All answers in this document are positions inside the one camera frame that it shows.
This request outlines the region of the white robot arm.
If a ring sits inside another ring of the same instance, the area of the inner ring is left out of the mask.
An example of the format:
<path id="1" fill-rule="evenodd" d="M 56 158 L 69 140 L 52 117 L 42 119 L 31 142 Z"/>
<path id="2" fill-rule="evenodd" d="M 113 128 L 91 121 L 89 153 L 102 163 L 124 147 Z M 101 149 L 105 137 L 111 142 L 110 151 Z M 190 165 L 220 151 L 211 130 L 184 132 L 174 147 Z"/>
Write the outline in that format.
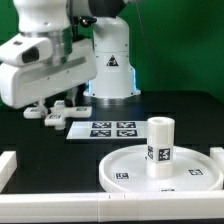
<path id="1" fill-rule="evenodd" d="M 0 98 L 11 108 L 78 88 L 88 98 L 122 102 L 140 94 L 129 62 L 129 26 L 119 13 L 136 0 L 13 0 L 19 32 L 0 45 Z"/>

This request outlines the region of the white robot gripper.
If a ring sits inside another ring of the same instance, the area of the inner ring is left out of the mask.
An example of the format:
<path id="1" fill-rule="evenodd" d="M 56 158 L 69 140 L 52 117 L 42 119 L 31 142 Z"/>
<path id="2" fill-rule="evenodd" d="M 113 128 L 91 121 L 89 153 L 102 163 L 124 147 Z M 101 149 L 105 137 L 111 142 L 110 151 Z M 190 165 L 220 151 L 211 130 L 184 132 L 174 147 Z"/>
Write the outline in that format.
<path id="1" fill-rule="evenodd" d="M 91 40 L 72 45 L 72 54 L 61 65 L 45 67 L 43 63 L 14 67 L 0 66 L 0 97 L 12 108 L 22 108 L 37 102 L 41 115 L 48 115 L 45 98 L 66 91 L 66 103 L 74 104 L 78 85 L 96 77 L 97 69 Z"/>

